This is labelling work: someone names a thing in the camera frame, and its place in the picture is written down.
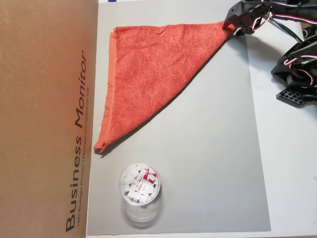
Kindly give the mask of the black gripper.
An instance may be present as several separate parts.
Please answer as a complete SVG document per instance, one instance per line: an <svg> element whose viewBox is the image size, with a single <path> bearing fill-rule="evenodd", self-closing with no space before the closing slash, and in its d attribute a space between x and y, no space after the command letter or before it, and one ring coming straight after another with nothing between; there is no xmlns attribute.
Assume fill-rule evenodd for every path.
<svg viewBox="0 0 317 238"><path fill-rule="evenodd" d="M270 0L241 0L228 11L222 28L233 25L235 36L252 35L271 18Z"/></svg>

